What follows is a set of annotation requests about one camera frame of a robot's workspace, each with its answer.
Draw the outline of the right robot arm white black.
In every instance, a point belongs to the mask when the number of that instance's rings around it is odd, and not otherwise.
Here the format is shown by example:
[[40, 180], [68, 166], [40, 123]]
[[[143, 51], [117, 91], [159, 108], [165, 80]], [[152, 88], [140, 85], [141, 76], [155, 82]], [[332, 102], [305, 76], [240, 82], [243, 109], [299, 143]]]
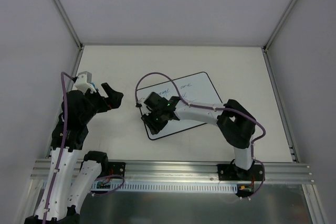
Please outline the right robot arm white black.
[[255, 162], [251, 141], [256, 121], [236, 100], [229, 99], [223, 105], [192, 104], [177, 96], [166, 99], [152, 92], [141, 104], [148, 109], [141, 120], [153, 135], [161, 132], [169, 121], [191, 120], [218, 127], [227, 143], [234, 148], [235, 158], [226, 174], [231, 179], [252, 179]]

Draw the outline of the white whiteboard black frame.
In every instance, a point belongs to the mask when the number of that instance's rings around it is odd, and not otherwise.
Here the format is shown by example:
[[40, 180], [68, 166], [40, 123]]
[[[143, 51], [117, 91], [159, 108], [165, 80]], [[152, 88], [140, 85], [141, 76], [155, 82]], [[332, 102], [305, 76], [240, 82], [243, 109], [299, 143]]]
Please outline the white whiteboard black frame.
[[[137, 91], [138, 99], [144, 101], [151, 92], [155, 92], [161, 97], [167, 100], [172, 96], [178, 96], [181, 94], [182, 98], [194, 103], [208, 103], [208, 104], [220, 104], [222, 100], [217, 93], [209, 75], [206, 72], [199, 72], [184, 76], [170, 81], [161, 82], [151, 86], [145, 86]], [[148, 138], [152, 141], [158, 140], [163, 137], [167, 137], [176, 133], [190, 130], [192, 128], [203, 125], [201, 122], [183, 120], [169, 121], [166, 127], [158, 134], [153, 135], [150, 133], [149, 128], [146, 126], [146, 132]]]

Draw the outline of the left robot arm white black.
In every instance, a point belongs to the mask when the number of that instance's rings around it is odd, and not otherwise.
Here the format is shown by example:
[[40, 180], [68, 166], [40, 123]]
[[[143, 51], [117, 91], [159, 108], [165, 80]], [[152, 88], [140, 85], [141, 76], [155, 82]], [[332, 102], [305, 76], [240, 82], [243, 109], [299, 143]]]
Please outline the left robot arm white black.
[[34, 215], [25, 223], [79, 223], [82, 204], [99, 177], [109, 176], [108, 156], [89, 151], [81, 163], [77, 178], [75, 164], [89, 133], [88, 123], [98, 113], [120, 107], [123, 93], [107, 83], [101, 85], [107, 94], [97, 89], [72, 90], [65, 93], [62, 112], [52, 132], [51, 162], [44, 194]]

